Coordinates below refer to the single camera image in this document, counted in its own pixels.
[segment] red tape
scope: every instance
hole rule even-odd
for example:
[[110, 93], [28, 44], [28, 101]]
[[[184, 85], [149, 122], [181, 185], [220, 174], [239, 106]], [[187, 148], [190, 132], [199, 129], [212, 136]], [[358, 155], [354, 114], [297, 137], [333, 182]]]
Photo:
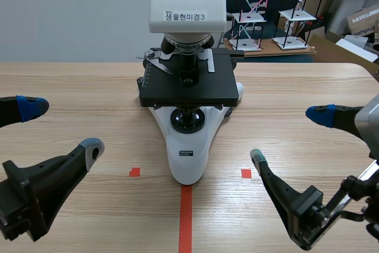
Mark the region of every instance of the red tape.
[[251, 170], [250, 169], [241, 169], [243, 179], [251, 179]]
[[140, 176], [140, 171], [141, 168], [133, 168], [130, 172], [129, 172], [129, 177], [139, 177]]
[[182, 186], [180, 198], [179, 253], [192, 253], [192, 186]]

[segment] red square marker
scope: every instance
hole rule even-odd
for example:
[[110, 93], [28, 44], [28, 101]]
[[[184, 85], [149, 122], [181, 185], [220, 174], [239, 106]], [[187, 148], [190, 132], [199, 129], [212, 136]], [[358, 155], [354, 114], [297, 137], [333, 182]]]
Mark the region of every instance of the red square marker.
[[250, 169], [242, 169], [242, 178], [251, 179], [251, 170]]
[[133, 168], [129, 172], [129, 177], [139, 177], [140, 176], [140, 168]]

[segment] white shelf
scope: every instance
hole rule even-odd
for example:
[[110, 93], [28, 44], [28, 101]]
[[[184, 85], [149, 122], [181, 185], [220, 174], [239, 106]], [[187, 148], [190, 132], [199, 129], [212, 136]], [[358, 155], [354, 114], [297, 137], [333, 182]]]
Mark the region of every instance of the white shelf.
[[[237, 40], [230, 40], [230, 44], [233, 49], [236, 50]], [[244, 52], [258, 52], [262, 49], [259, 48], [259, 45], [251, 39], [238, 40], [238, 50], [243, 50]]]
[[285, 47], [284, 40], [285, 37], [273, 38], [275, 44], [277, 44], [282, 50], [298, 50], [308, 48], [308, 46], [305, 46], [305, 44], [302, 41], [300, 41], [297, 37], [287, 37], [287, 41], [285, 41]]
[[293, 9], [286, 10], [286, 11], [279, 11], [281, 15], [283, 15], [285, 18], [287, 18], [290, 21], [310, 21], [310, 20], [316, 20], [314, 16], [310, 15], [309, 13], [306, 13], [304, 10], [298, 10], [294, 13], [294, 18], [292, 17]]
[[241, 17], [241, 22], [239, 21], [239, 16], [240, 16], [239, 13], [234, 13], [233, 16], [234, 16], [235, 20], [237, 21], [237, 23], [239, 23], [239, 24], [266, 22], [266, 20], [264, 20], [264, 18], [259, 13], [243, 12], [242, 17]]

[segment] blue gripper fingertip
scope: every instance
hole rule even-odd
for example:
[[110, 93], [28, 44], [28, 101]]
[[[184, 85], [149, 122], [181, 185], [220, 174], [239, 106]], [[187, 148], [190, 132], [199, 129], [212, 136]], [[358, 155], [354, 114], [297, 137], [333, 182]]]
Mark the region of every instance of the blue gripper fingertip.
[[313, 106], [306, 111], [306, 116], [316, 124], [333, 128], [335, 111], [335, 105], [328, 105], [324, 110], [317, 110], [316, 106]]
[[49, 109], [49, 102], [43, 98], [33, 98], [33, 101], [29, 101], [24, 96], [16, 96], [16, 100], [22, 123], [42, 116]]

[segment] microscope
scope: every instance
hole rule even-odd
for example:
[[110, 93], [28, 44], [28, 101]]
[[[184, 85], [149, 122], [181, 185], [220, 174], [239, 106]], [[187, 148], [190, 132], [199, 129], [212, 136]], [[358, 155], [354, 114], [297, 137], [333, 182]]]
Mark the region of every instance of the microscope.
[[202, 177], [217, 129], [242, 99], [233, 70], [243, 52], [212, 49], [212, 33], [226, 31], [226, 17], [226, 0], [150, 0], [149, 30], [164, 38], [160, 49], [141, 57], [139, 98], [156, 119], [171, 173], [183, 185]]

